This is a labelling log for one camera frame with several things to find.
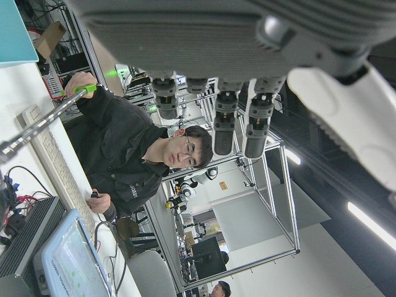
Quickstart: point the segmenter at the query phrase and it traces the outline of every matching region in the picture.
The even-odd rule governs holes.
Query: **robotic hand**
[[[200,175],[193,176],[187,180],[183,180],[183,178],[176,180],[179,183],[181,188],[181,192],[175,198],[169,198],[168,202],[172,202],[173,206],[166,205],[169,208],[176,209],[181,204],[185,204],[189,199],[195,197],[197,195],[195,188],[198,184],[205,184],[208,181],[212,181],[216,178],[218,173],[217,166],[208,168],[204,173]]]

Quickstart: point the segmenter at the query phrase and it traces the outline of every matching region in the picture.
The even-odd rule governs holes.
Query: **white desk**
[[[43,114],[49,112],[54,107],[34,63],[0,69],[0,104],[2,106],[0,109],[0,141],[9,140],[22,130],[16,117],[30,105],[37,104]],[[92,189],[82,171],[61,122],[59,120],[55,121],[52,123],[50,129],[81,192],[90,195]],[[31,146],[26,145],[18,152],[16,157],[2,165],[0,167],[1,173],[4,175],[9,168],[15,165],[22,165],[28,168],[50,192],[56,193]],[[31,195],[35,191],[41,190],[40,185],[23,170],[16,169],[12,171],[11,178],[14,182],[20,184],[17,194]],[[115,255],[116,242],[114,237],[106,226],[101,226],[98,232],[98,239],[101,241],[99,256],[103,261],[105,270],[108,273],[113,273],[110,256]],[[117,285],[124,268],[124,258],[120,251],[117,253],[115,267],[115,285]],[[139,290],[128,268],[126,269],[118,296],[140,297]]]

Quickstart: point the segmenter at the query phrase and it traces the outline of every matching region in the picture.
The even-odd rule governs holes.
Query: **ceiling light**
[[[396,251],[396,239],[393,238],[388,232],[382,229],[376,222],[374,222],[368,215],[357,208],[353,203],[348,202],[348,210],[353,213],[356,218],[362,221],[367,227],[377,234],[380,239],[385,241],[392,249]]]
[[[275,140],[272,138],[272,137],[270,137],[270,136],[267,136],[267,141],[270,143],[270,144],[272,144],[272,143],[274,143],[275,142]],[[301,159],[295,154],[295,153],[293,153],[291,150],[289,150],[289,149],[285,149],[285,153],[286,153],[286,156],[291,160],[291,161],[293,161],[293,162],[295,162],[297,165],[300,165],[301,164]]]

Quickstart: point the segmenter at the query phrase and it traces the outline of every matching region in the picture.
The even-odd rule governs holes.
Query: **cardboard box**
[[[60,21],[57,21],[51,24],[39,39],[35,41],[34,47],[45,59],[49,59],[50,54],[65,33],[66,29]]]

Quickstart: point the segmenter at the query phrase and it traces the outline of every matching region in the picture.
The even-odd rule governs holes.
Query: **person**
[[[210,297],[229,297],[231,295],[230,285],[223,280],[220,280],[209,294]]]
[[[91,73],[76,73],[65,95],[96,83]],[[154,125],[142,108],[100,85],[79,99],[77,107],[82,115],[64,127],[98,192],[88,205],[109,221],[131,215],[154,196],[170,168],[205,168],[213,157],[212,137],[204,128],[178,129],[169,138],[167,128]]]

